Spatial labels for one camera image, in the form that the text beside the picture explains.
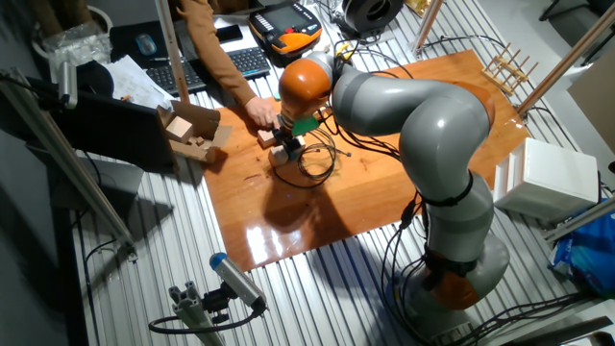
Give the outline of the person right hand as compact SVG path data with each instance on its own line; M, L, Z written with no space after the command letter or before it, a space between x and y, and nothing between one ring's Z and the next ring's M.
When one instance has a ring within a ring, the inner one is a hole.
M280 127L278 113L269 101L254 97L245 104L244 108L248 116L260 127Z

